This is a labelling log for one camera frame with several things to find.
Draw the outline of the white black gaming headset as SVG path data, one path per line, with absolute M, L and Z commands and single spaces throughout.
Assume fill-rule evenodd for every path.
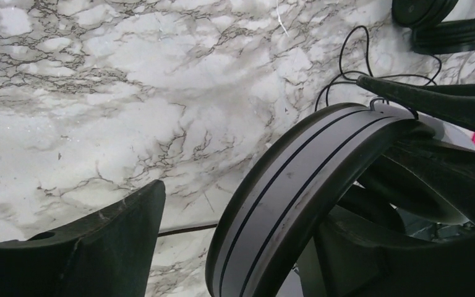
M 475 151 L 398 108 L 342 103 L 310 115 L 232 196 L 207 256 L 209 294 L 275 296 L 335 207 L 424 241 L 473 235 Z

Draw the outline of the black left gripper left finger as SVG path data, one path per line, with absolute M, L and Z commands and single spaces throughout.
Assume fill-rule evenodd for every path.
M 26 241 L 0 243 L 0 296 L 144 296 L 165 206 L 154 180 Z

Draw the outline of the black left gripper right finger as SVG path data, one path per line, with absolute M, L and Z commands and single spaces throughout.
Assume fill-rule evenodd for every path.
M 342 207 L 299 258 L 304 296 L 475 296 L 475 234 L 436 243 Z

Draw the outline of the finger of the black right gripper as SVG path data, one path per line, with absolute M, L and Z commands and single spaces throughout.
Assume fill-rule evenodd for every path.
M 395 103 L 475 132 L 475 84 L 420 86 L 361 75 L 356 85 Z

